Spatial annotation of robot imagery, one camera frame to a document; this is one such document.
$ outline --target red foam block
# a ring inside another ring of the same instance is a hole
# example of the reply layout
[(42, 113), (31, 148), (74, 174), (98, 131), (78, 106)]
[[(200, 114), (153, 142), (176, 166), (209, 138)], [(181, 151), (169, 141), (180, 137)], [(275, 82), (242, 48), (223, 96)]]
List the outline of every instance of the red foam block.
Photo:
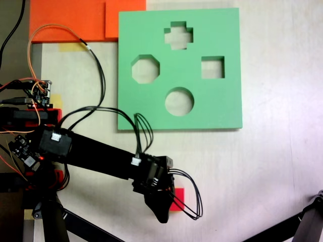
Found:
[[(178, 197), (183, 203), (185, 203), (185, 189), (184, 188), (175, 188), (175, 196)], [(184, 205), (175, 198), (175, 202), (180, 206), (180, 208), (172, 203), (170, 211), (182, 211)]]

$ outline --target cross-shaped hole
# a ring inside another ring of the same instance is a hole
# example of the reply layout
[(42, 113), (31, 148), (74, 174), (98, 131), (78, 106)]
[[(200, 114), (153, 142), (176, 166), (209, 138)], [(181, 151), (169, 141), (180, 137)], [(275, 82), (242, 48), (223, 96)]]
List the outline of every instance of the cross-shaped hole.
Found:
[(164, 29), (165, 44), (171, 49), (187, 49), (188, 43), (193, 43), (193, 28), (187, 28), (186, 22), (171, 22), (170, 28)]

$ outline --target orange foam block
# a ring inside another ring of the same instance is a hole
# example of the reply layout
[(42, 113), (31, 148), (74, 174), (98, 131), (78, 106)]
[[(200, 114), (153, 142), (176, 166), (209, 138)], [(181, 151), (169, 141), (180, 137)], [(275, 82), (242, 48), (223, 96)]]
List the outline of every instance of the orange foam block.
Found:
[[(184, 188), (175, 188), (175, 196), (178, 197), (178, 199), (181, 200), (183, 203), (185, 203)], [(180, 206), (180, 208), (175, 203), (172, 203), (170, 211), (182, 211), (182, 209), (184, 209), (184, 205), (181, 202), (179, 202), (176, 198), (175, 198), (175, 202)]]
[[(63, 24), (85, 41), (105, 40), (105, 0), (31, 0), (29, 35), (44, 24)], [(69, 31), (47, 28), (33, 42), (75, 42)]]
[(106, 0), (105, 38), (118, 41), (119, 12), (146, 11), (146, 0)]
[[(146, 0), (31, 0), (29, 36), (41, 25), (63, 24), (85, 41), (117, 41), (119, 11), (144, 11)], [(50, 27), (35, 43), (79, 41), (69, 31)]]

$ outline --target electronic component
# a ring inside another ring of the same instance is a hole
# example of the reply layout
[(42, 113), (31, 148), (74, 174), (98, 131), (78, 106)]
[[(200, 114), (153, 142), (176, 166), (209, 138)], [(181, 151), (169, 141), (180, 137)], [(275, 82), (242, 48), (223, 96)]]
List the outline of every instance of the electronic component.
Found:
[(32, 148), (50, 158), (66, 158), (72, 145), (72, 138), (68, 135), (56, 134), (46, 126), (38, 128), (32, 134)]
[(45, 90), (45, 92), (42, 92), (38, 86), (34, 88), (33, 96), (37, 100), (38, 103), (40, 103), (43, 107), (47, 108), (53, 108), (53, 105), (50, 103), (50, 87), (51, 87), (51, 81), (44, 80), (45, 83), (39, 83), (40, 86)]
[(29, 141), (18, 135), (15, 138), (15, 142), (9, 143), (9, 148), (13, 154), (15, 154), (19, 159), (21, 159), (25, 165), (32, 169), (33, 171), (37, 171), (40, 167), (41, 156), (39, 153), (34, 153), (30, 149)]

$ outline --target white table surface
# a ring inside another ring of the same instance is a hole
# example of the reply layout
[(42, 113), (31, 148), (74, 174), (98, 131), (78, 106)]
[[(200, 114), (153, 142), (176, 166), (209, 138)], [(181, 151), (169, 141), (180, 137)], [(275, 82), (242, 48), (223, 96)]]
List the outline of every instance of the white table surface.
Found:
[[(59, 193), (64, 207), (127, 242), (243, 241), (301, 211), (323, 189), (323, 1), (147, 0), (148, 10), (223, 7), (240, 8), (243, 129), (156, 132), (149, 150), (193, 176), (204, 216), (175, 213), (160, 224), (130, 180), (72, 166)], [(90, 45), (106, 75), (103, 106), (116, 107), (118, 45)], [(98, 103), (98, 73), (86, 52), (43, 45), (41, 77), (53, 81), (65, 114)], [(118, 133), (116, 122), (96, 112), (74, 131), (134, 152), (133, 133)], [(194, 206), (190, 183), (177, 178), (176, 186)], [(43, 241), (41, 221), (35, 230), (35, 241)]]

